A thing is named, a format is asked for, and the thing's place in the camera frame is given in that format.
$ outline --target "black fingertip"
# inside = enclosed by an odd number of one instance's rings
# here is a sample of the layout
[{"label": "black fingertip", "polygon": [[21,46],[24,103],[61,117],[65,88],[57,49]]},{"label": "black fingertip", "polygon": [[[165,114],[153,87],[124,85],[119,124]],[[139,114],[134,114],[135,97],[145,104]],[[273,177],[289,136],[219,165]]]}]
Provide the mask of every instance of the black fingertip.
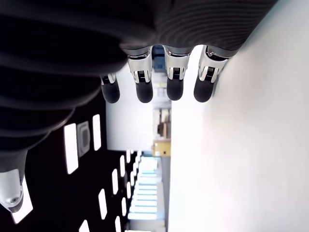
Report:
[{"label": "black fingertip", "polygon": [[197,76],[194,87],[194,97],[198,102],[207,102],[212,95],[213,83],[210,81],[201,81]]},{"label": "black fingertip", "polygon": [[152,81],[150,80],[148,83],[139,82],[136,84],[136,94],[142,103],[150,102],[154,95]]},{"label": "black fingertip", "polygon": [[179,100],[183,95],[183,80],[168,78],[167,94],[169,99],[173,101]]},{"label": "black fingertip", "polygon": [[101,86],[105,101],[108,103],[116,103],[120,98],[120,91],[117,79],[112,84],[104,84]]}]

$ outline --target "white wall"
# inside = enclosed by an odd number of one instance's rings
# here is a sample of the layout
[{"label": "white wall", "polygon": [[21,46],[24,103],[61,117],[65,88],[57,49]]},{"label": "white wall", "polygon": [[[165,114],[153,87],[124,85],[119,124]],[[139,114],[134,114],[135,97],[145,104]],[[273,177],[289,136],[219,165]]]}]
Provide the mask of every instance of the white wall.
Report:
[{"label": "white wall", "polygon": [[280,1],[207,103],[193,51],[172,106],[169,232],[309,230],[308,14],[307,0]]},{"label": "white wall", "polygon": [[152,105],[141,103],[128,64],[117,73],[120,99],[106,103],[107,148],[109,150],[151,150]]}]

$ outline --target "light fixture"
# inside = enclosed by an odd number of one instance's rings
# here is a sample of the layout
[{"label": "light fixture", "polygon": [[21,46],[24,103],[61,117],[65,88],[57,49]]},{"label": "light fixture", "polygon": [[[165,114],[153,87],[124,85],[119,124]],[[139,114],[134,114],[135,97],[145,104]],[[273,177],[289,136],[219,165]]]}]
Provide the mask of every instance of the light fixture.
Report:
[{"label": "light fixture", "polygon": [[87,220],[84,220],[82,225],[80,226],[79,232],[89,232],[88,222]]},{"label": "light fixture", "polygon": [[104,220],[107,214],[106,197],[105,197],[104,189],[102,189],[100,193],[98,194],[98,203],[100,207],[101,218],[102,220]]},{"label": "light fixture", "polygon": [[136,176],[136,174],[137,174],[136,163],[133,164],[133,174],[134,174],[134,176]]},{"label": "light fixture", "polygon": [[101,127],[100,127],[100,115],[94,115],[92,117],[93,126],[93,144],[95,151],[101,147]]},{"label": "light fixture", "polygon": [[119,216],[116,217],[115,228],[116,228],[116,232],[121,232],[121,225],[120,225],[120,217]]},{"label": "light fixture", "polygon": [[124,177],[126,173],[125,169],[125,156],[120,157],[120,176]]},{"label": "light fixture", "polygon": [[130,174],[130,182],[131,182],[131,186],[134,186],[134,174],[133,174],[133,172],[131,172],[131,174]]},{"label": "light fixture", "polygon": [[122,216],[126,215],[126,198],[123,197],[121,201],[121,207],[122,207]]},{"label": "light fixture", "polygon": [[20,210],[16,213],[12,213],[13,220],[15,224],[19,223],[22,219],[24,219],[25,216],[27,216],[32,210],[33,206],[31,203],[26,178],[23,180],[23,191],[24,191],[24,199],[23,204],[20,208]]},{"label": "light fixture", "polygon": [[131,153],[130,150],[126,151],[126,163],[130,163],[131,162]]},{"label": "light fixture", "polygon": [[117,169],[114,169],[112,172],[112,191],[114,195],[118,192],[118,172]]},{"label": "light fixture", "polygon": [[78,168],[76,124],[64,127],[64,143],[66,150],[67,172],[71,174]]},{"label": "light fixture", "polygon": [[131,184],[130,184],[130,182],[128,182],[126,184],[126,196],[127,196],[128,199],[131,197]]}]

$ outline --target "robotic hand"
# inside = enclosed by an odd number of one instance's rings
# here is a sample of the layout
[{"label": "robotic hand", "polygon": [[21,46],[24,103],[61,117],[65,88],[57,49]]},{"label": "robotic hand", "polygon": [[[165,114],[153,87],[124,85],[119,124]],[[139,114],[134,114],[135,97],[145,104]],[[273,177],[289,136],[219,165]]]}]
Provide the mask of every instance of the robotic hand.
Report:
[{"label": "robotic hand", "polygon": [[139,100],[150,102],[152,46],[163,44],[167,94],[176,101],[191,52],[204,44],[194,97],[206,102],[226,62],[277,0],[50,2],[3,0],[0,7],[0,204],[11,212],[23,202],[27,151],[100,89],[117,102],[115,73],[127,61]]}]

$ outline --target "silver joint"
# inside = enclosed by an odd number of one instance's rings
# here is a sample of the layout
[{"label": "silver joint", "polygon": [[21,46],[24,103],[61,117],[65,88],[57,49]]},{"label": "silver joint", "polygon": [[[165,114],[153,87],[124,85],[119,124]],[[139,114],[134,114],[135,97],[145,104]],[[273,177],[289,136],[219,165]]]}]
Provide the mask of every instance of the silver joint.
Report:
[{"label": "silver joint", "polygon": [[152,47],[148,52],[139,56],[128,56],[128,64],[133,75],[136,84],[139,82],[150,82],[151,81],[151,71],[153,69],[152,57],[151,57]]},{"label": "silver joint", "polygon": [[23,199],[23,186],[20,185],[19,171],[17,169],[0,173],[0,204],[11,211]]},{"label": "silver joint", "polygon": [[109,80],[110,84],[113,84],[116,80],[116,74],[115,73],[109,73],[107,75],[101,75],[101,85],[104,85],[105,80]]},{"label": "silver joint", "polygon": [[208,53],[207,46],[203,46],[201,57],[198,63],[198,77],[201,81],[211,78],[211,83],[214,83],[218,77],[218,74],[223,69],[224,65],[228,61],[227,58],[220,60],[214,60],[210,57],[217,56],[214,53]]},{"label": "silver joint", "polygon": [[165,64],[166,71],[170,80],[177,77],[179,80],[184,79],[185,71],[188,68],[189,58],[191,53],[175,54],[170,52],[165,46]]}]

